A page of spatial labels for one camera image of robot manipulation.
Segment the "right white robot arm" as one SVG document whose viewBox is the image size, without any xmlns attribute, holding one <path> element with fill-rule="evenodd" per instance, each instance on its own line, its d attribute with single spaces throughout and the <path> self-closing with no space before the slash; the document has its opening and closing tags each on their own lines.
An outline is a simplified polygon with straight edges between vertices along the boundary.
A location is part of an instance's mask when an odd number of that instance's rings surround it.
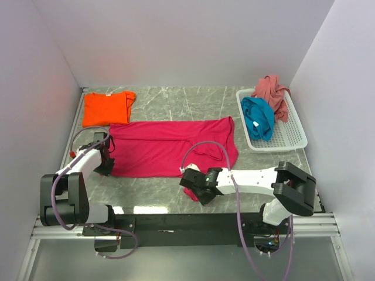
<svg viewBox="0 0 375 281">
<path fill-rule="evenodd" d="M 180 185 L 193 193 L 201 205 L 217 196 L 235 193 L 273 197 L 260 209 L 258 229 L 269 234 L 290 215 L 310 217 L 314 213 L 316 179 L 290 162 L 261 170 L 210 168 L 203 173 L 190 164 L 181 168 Z"/>
</svg>

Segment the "magenta t shirt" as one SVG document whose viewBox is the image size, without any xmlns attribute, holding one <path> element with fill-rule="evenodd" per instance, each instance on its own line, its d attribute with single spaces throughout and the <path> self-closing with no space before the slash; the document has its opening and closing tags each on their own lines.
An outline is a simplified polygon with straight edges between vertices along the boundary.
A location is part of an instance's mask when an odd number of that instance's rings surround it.
<svg viewBox="0 0 375 281">
<path fill-rule="evenodd" d="M 195 164 L 233 167 L 238 158 L 232 117 L 206 121 L 139 121 L 110 125 L 116 177 L 180 177 L 180 167 Z"/>
</svg>

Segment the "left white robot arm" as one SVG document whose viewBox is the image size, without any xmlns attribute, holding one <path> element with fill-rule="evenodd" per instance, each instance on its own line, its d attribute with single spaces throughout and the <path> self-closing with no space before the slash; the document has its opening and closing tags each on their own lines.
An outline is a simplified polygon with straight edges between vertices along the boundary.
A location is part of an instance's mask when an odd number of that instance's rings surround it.
<svg viewBox="0 0 375 281">
<path fill-rule="evenodd" d="M 73 159 L 58 172 L 40 180 L 40 221 L 43 226 L 72 228 L 79 224 L 96 224 L 103 235 L 111 235 L 117 220 L 110 205 L 89 202 L 85 180 L 93 173 L 110 176 L 115 159 L 112 137 L 96 132 L 93 141 L 79 147 Z"/>
</svg>

